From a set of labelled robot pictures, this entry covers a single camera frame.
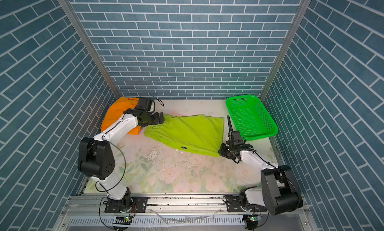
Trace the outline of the orange shorts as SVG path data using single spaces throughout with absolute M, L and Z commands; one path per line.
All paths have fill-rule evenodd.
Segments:
M 101 124 L 101 132 L 113 125 L 127 109 L 134 109 L 139 102 L 139 98 L 119 98 L 106 112 Z

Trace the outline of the light green garment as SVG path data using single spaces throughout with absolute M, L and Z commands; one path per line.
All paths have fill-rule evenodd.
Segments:
M 219 157 L 223 144 L 224 119 L 204 115 L 164 115 L 165 122 L 150 125 L 145 136 L 168 147 L 190 153 Z

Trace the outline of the green perforated plastic basket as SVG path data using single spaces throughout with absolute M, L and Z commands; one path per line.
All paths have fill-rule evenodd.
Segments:
M 226 100 L 226 106 L 237 131 L 245 139 L 269 138 L 278 133 L 278 126 L 258 97 L 230 97 Z

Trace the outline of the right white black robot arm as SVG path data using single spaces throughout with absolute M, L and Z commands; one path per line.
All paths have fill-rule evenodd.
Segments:
M 236 164 L 243 162 L 261 175 L 260 190 L 247 188 L 240 192 L 240 205 L 244 210 L 254 210 L 262 206 L 276 216 L 303 207 L 303 198 L 292 169 L 288 165 L 273 163 L 258 154 L 241 137 L 239 131 L 229 131 L 229 140 L 222 144 L 219 155 Z

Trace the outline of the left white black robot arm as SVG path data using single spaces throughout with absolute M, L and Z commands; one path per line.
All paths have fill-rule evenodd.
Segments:
M 158 125 L 165 122 L 162 112 L 128 109 L 105 131 L 92 138 L 85 137 L 79 144 L 78 170 L 96 182 L 107 193 L 110 205 L 127 212 L 132 207 L 130 190 L 122 184 L 115 171 L 114 150 L 120 151 L 117 142 L 137 126 Z

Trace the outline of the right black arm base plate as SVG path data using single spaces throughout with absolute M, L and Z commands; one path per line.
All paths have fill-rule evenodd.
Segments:
M 224 195 L 222 200 L 226 205 L 227 212 L 229 213 L 267 211 L 264 206 L 249 204 L 243 196 Z

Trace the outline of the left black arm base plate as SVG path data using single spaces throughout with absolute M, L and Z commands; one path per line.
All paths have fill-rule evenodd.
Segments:
M 103 201 L 103 205 L 106 206 L 106 214 L 145 213 L 148 199 L 148 197 L 128 197 L 117 201 L 107 198 Z

